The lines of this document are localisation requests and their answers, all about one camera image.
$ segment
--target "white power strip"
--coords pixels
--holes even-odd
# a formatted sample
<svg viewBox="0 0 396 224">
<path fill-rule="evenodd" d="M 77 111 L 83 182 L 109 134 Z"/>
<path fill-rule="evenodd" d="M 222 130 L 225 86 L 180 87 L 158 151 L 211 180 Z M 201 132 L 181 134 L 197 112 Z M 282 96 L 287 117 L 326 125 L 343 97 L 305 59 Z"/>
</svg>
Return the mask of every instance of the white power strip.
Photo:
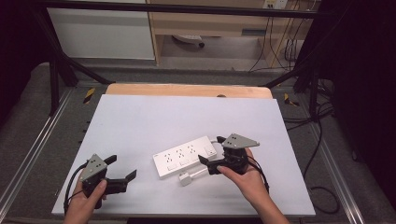
<svg viewBox="0 0 396 224">
<path fill-rule="evenodd" d="M 152 156 L 160 179 L 180 170 L 185 171 L 199 164 L 198 155 L 213 159 L 217 151 L 207 136 L 192 140 L 178 147 L 169 148 Z"/>
</svg>

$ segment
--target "white tabletop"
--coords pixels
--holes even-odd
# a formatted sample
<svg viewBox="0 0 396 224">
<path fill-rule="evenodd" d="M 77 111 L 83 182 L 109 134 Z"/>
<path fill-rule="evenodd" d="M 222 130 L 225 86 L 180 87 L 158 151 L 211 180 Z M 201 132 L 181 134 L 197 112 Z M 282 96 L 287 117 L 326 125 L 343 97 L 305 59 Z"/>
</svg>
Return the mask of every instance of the white tabletop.
<svg viewBox="0 0 396 224">
<path fill-rule="evenodd" d="M 205 135 L 215 138 L 231 133 L 261 143 L 251 150 L 267 177 L 270 196 L 283 214 L 315 215 L 276 100 L 133 95 L 102 96 L 52 213 L 64 213 L 71 175 L 96 153 L 102 159 L 118 156 L 108 166 L 106 177 L 124 178 L 134 169 L 137 177 L 125 193 L 107 196 L 95 213 L 123 217 L 257 216 L 225 176 L 201 174 L 182 187 L 177 174 L 160 180 L 152 159 L 156 153 Z M 215 144 L 215 148 L 218 159 L 222 158 L 221 146 Z"/>
</svg>

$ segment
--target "white plug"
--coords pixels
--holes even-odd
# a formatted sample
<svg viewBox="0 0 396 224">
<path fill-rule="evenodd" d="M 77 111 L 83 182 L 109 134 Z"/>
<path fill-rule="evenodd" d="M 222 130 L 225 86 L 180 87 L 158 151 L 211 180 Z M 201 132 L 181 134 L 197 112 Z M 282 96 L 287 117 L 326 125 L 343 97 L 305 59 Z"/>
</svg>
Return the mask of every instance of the white plug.
<svg viewBox="0 0 396 224">
<path fill-rule="evenodd" d="M 196 175 L 198 175 L 198 174 L 200 174 L 200 173 L 202 173 L 202 172 L 204 172 L 204 171 L 207 171 L 207 167 L 206 167 L 205 169 L 203 169 L 203 170 L 200 170 L 200 171 L 198 171 L 198 172 L 192 174 L 192 175 L 190 175 L 190 174 L 187 173 L 187 172 L 181 173 L 181 174 L 178 176 L 178 179 L 180 180 L 181 186 L 184 187 L 184 186 L 189 185 L 189 184 L 192 182 L 192 178 L 193 178 L 193 177 L 195 177 Z"/>
</svg>

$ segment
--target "floor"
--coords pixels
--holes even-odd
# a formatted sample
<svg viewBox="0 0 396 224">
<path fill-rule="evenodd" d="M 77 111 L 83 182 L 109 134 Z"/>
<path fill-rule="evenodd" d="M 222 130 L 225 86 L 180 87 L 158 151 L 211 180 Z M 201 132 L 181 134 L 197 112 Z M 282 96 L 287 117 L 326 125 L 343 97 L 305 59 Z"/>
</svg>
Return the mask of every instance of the floor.
<svg viewBox="0 0 396 224">
<path fill-rule="evenodd" d="M 136 64 L 127 62 L 124 68 L 115 68 L 113 64 L 92 64 L 92 70 L 102 76 L 125 82 L 161 82 L 161 83 L 190 83 L 190 84 L 222 84 L 257 86 L 286 73 L 292 63 L 279 58 L 284 68 L 268 69 L 265 60 L 259 60 L 261 49 L 254 38 L 224 38 L 203 37 L 205 47 L 180 43 L 171 36 L 164 40 L 163 57 L 160 65 L 152 63 Z M 44 65 L 37 67 L 32 74 L 33 78 L 26 88 L 21 101 L 13 109 L 9 121 L 0 130 L 0 156 L 11 158 L 2 162 L 0 166 L 0 215 L 6 215 L 3 223 L 60 223 L 59 217 L 50 214 L 53 200 L 56 199 L 56 189 L 64 182 L 73 155 L 78 151 L 79 140 L 83 139 L 84 132 L 99 100 L 100 94 L 106 91 L 106 86 L 98 85 L 91 79 L 79 74 L 81 79 L 77 88 L 72 90 L 70 100 L 64 107 L 64 112 L 57 120 L 56 126 L 50 130 L 51 137 L 43 142 L 39 155 L 32 155 L 33 165 L 27 166 L 26 176 L 16 185 L 18 194 L 9 188 L 13 183 L 14 174 L 21 168 L 20 164 L 26 155 L 31 153 L 31 147 L 40 135 L 41 129 L 49 120 L 47 111 L 49 104 L 48 68 Z M 304 102 L 306 94 L 294 94 L 291 78 L 282 85 L 273 88 L 274 97 L 279 102 L 281 113 L 285 118 L 306 118 Z M 82 100 L 89 88 L 96 88 L 90 105 L 82 104 Z M 326 97 L 319 98 L 320 103 Z M 316 217 L 305 218 L 307 223 L 396 223 L 396 213 L 389 206 L 386 197 L 376 185 L 364 163 L 351 159 L 351 151 L 347 140 L 340 130 L 336 118 L 329 116 L 322 121 L 324 141 L 322 147 L 330 149 L 333 159 L 340 169 L 343 179 L 350 189 L 352 202 L 358 207 L 364 222 L 348 217 L 345 204 L 341 204 L 340 212 L 329 215 L 317 211 Z M 305 125 L 289 131 L 290 141 L 295 150 L 297 161 L 303 170 L 312 155 L 318 139 L 315 136 L 318 126 Z M 308 187 L 325 186 L 343 200 L 343 193 L 334 186 L 334 176 L 329 172 L 332 168 L 325 162 L 325 149 L 315 157 L 306 183 Z M 325 210 L 335 207 L 332 196 L 326 192 L 312 191 L 312 200 L 320 204 Z M 124 219 L 111 220 L 114 223 L 125 223 Z M 134 223 L 147 223 L 145 220 L 135 219 Z"/>
</svg>

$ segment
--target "hand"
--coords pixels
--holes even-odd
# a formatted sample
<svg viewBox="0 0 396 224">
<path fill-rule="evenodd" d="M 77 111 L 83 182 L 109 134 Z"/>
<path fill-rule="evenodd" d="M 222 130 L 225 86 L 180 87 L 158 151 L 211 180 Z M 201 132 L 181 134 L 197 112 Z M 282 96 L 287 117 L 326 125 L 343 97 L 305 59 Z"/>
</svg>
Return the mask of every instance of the hand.
<svg viewBox="0 0 396 224">
<path fill-rule="evenodd" d="M 247 155 L 253 158 L 253 154 L 251 153 L 250 149 L 246 148 L 246 151 Z M 249 165 L 244 175 L 240 175 L 225 166 L 219 166 L 218 170 L 231 179 L 241 190 L 244 197 L 257 211 L 263 223 L 289 223 L 270 198 L 262 181 L 262 175 L 254 167 Z"/>
<path fill-rule="evenodd" d="M 73 194 L 76 194 L 71 199 L 69 209 L 64 218 L 64 224 L 86 224 L 92 216 L 98 200 L 104 197 L 107 181 L 102 180 L 89 198 L 82 192 L 82 182 L 77 181 L 76 188 Z"/>
</svg>

